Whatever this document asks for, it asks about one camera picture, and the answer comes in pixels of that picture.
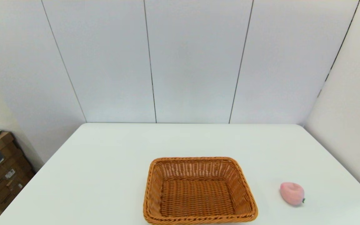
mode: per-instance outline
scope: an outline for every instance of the pink peach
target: pink peach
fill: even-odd
[[[291,205],[299,205],[305,200],[303,187],[292,182],[282,183],[280,185],[280,194]]]

